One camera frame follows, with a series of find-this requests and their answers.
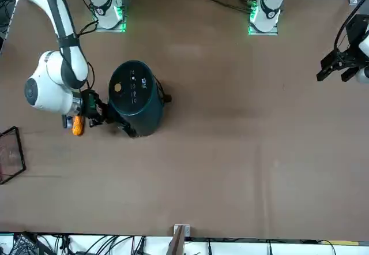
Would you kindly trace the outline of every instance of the yellow corn toy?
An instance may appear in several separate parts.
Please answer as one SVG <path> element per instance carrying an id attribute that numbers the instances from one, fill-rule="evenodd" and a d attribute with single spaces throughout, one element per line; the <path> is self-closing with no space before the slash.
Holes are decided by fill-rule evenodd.
<path id="1" fill-rule="evenodd" d="M 81 136 L 83 134 L 83 126 L 84 126 L 85 118 L 81 115 L 74 117 L 73 127 L 71 129 L 73 135 Z"/>

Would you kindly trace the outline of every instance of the brown tabletop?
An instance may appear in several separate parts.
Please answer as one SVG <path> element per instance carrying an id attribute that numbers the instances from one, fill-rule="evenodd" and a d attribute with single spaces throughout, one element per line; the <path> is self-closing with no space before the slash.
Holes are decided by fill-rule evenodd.
<path id="1" fill-rule="evenodd" d="M 67 1 L 79 31 L 91 16 Z M 347 0 L 285 0 L 278 36 L 248 36 L 246 15 L 208 0 L 132 0 L 126 33 L 81 40 L 95 90 L 106 100 L 113 71 L 136 59 L 173 101 L 149 137 L 106 125 L 75 137 L 24 97 L 57 43 L 20 0 L 0 128 L 20 128 L 28 169 L 0 186 L 0 229 L 170 235 L 184 223 L 192 236 L 368 240 L 369 86 L 315 78 L 348 12 Z"/>

